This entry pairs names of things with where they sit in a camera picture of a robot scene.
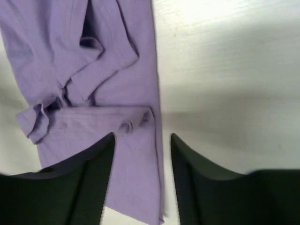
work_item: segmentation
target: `clothing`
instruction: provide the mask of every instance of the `clothing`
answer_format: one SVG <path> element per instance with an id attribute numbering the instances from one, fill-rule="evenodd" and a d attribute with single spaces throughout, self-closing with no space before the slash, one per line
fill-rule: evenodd
<path id="1" fill-rule="evenodd" d="M 159 224 L 164 178 L 150 0 L 3 0 L 0 28 L 30 105 L 17 119 L 42 167 L 114 132 L 106 206 Z"/>

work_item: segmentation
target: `folded cloth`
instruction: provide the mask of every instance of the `folded cloth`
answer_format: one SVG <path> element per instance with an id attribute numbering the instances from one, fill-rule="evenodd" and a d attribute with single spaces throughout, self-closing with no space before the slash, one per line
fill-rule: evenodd
<path id="1" fill-rule="evenodd" d="M 110 132 L 106 205 L 162 222 L 163 158 L 150 0 L 2 0 L 0 28 L 30 105 L 17 119 L 50 166 Z"/>

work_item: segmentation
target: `white table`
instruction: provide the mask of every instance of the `white table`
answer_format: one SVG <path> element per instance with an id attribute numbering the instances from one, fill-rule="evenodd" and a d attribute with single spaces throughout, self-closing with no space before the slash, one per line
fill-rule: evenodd
<path id="1" fill-rule="evenodd" d="M 166 225 L 178 222 L 169 136 L 240 173 L 300 168 L 297 0 L 153 0 L 163 112 Z M 0 45 L 0 172 L 40 168 Z M 104 225 L 142 223 L 106 208 Z"/>

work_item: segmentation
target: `shirt sleeve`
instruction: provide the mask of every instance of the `shirt sleeve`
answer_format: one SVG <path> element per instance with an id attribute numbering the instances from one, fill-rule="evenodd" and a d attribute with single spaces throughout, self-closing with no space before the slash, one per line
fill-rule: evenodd
<path id="1" fill-rule="evenodd" d="M 51 128 L 48 109 L 68 107 L 72 79 L 82 98 L 138 60 L 116 1 L 2 0 L 0 28 L 18 87 L 30 105 L 17 119 L 33 143 Z"/>
<path id="2" fill-rule="evenodd" d="M 136 149 L 126 145 L 128 138 L 134 139 L 136 134 L 145 131 L 155 133 L 155 120 L 149 107 L 68 107 L 49 111 L 48 117 L 51 128 L 37 142 L 43 168 L 87 149 L 110 132 L 114 132 L 118 145 L 121 140 L 125 142 L 122 150 L 132 151 Z"/>

